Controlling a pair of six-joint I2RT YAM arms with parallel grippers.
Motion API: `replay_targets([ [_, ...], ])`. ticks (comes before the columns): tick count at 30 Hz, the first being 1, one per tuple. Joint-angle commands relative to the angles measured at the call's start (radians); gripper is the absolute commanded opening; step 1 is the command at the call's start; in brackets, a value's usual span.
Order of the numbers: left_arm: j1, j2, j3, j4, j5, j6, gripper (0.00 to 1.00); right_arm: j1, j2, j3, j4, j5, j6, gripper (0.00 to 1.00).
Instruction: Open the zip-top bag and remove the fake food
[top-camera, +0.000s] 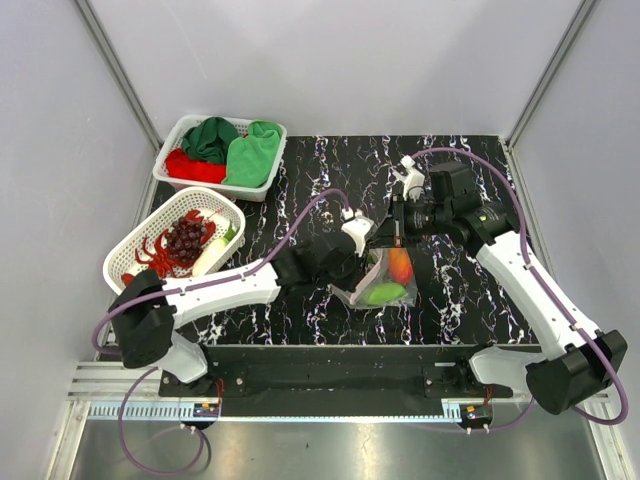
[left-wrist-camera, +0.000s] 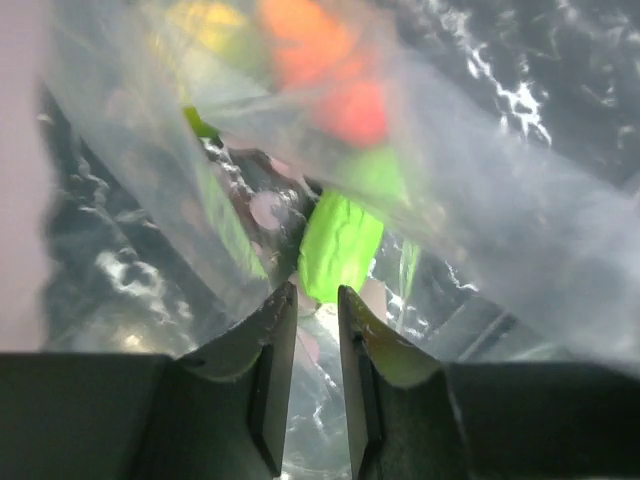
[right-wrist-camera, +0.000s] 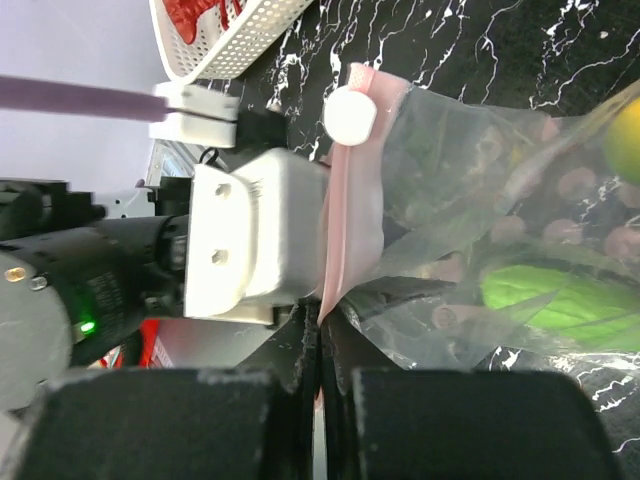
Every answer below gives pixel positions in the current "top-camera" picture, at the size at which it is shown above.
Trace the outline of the clear zip top bag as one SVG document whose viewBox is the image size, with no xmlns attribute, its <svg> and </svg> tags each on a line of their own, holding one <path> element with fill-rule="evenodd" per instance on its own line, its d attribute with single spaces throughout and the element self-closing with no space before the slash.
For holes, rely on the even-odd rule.
<svg viewBox="0 0 640 480">
<path fill-rule="evenodd" d="M 363 278 L 358 282 L 354 290 L 341 290 L 332 285 L 331 292 L 347 307 L 355 310 L 371 310 L 383 307 L 412 307 L 416 303 L 418 288 L 413 271 L 413 278 L 408 285 L 403 285 L 406 295 L 396 302 L 383 306 L 370 306 L 363 303 L 364 294 L 373 286 L 394 282 L 389 274 L 388 260 L 389 250 L 392 248 L 378 248 L 369 251 L 363 264 Z"/>
</svg>

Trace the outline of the white radish toy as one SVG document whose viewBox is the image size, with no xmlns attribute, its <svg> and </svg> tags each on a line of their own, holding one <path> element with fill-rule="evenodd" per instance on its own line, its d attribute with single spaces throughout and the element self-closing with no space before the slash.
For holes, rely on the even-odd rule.
<svg viewBox="0 0 640 480">
<path fill-rule="evenodd" d="M 192 275 L 200 277 L 206 275 L 222 257 L 227 245 L 236 236 L 236 230 L 229 225 L 226 233 L 212 241 L 201 253 L 192 267 Z"/>
</svg>

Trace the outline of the purple grape bunch toy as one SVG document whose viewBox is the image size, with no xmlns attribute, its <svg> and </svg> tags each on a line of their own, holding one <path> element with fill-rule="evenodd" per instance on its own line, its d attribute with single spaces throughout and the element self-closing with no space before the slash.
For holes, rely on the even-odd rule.
<svg viewBox="0 0 640 480">
<path fill-rule="evenodd" d="M 201 222 L 178 222 L 166 235 L 165 249 L 169 259 L 183 268 L 192 266 L 203 252 L 203 241 L 207 234 L 208 229 Z"/>
</svg>

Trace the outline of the red lobster toy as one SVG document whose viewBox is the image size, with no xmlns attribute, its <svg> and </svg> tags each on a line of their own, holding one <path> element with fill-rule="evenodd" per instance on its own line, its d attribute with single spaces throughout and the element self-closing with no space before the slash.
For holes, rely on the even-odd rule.
<svg viewBox="0 0 640 480">
<path fill-rule="evenodd" d="M 183 275 L 179 275 L 177 270 L 190 270 L 194 264 L 188 268 L 183 268 L 169 259 L 169 255 L 165 249 L 167 243 L 166 235 L 178 222 L 182 222 L 184 220 L 201 222 L 208 229 L 208 234 L 203 241 L 204 250 L 205 245 L 216 233 L 217 224 L 214 221 L 214 216 L 216 214 L 219 214 L 220 212 L 220 209 L 218 209 L 217 211 L 212 211 L 211 213 L 202 213 L 198 209 L 190 210 L 186 214 L 180 216 L 177 220 L 174 220 L 168 228 L 164 229 L 155 237 L 155 239 L 151 243 L 151 247 L 153 248 L 153 250 L 150 250 L 147 245 L 149 236 L 144 236 L 140 244 L 134 248 L 135 264 L 138 266 L 146 266 L 148 269 L 155 271 L 158 277 L 161 279 L 167 278 L 168 276 L 173 278 L 185 278 L 187 274 L 184 273 Z"/>
</svg>

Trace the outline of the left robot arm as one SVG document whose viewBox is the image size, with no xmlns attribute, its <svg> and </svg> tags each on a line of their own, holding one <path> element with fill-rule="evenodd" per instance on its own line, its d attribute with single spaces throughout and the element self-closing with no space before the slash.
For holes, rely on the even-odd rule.
<svg viewBox="0 0 640 480">
<path fill-rule="evenodd" d="M 144 271 L 109 309 L 117 351 L 127 369 L 156 367 L 196 396 L 215 386 L 204 348 L 179 329 L 201 317 L 247 305 L 299 300 L 329 284 L 350 284 L 365 243 L 344 232 L 286 247 L 271 258 L 232 270 L 173 281 Z"/>
</svg>

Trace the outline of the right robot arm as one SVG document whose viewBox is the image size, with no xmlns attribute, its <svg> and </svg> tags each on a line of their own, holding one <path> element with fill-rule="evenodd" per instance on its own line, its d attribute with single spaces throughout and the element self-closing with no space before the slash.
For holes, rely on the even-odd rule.
<svg viewBox="0 0 640 480">
<path fill-rule="evenodd" d="M 513 212 L 486 202 L 471 168 L 448 162 L 428 174 L 405 156 L 395 176 L 402 186 L 373 237 L 375 246 L 409 246 L 446 235 L 489 272 L 527 320 L 540 345 L 537 353 L 479 346 L 454 371 L 466 396 L 488 385 L 529 393 L 548 413 L 559 415 L 613 382 L 628 345 L 616 330 L 605 332 L 563 293 L 526 242 Z"/>
</svg>

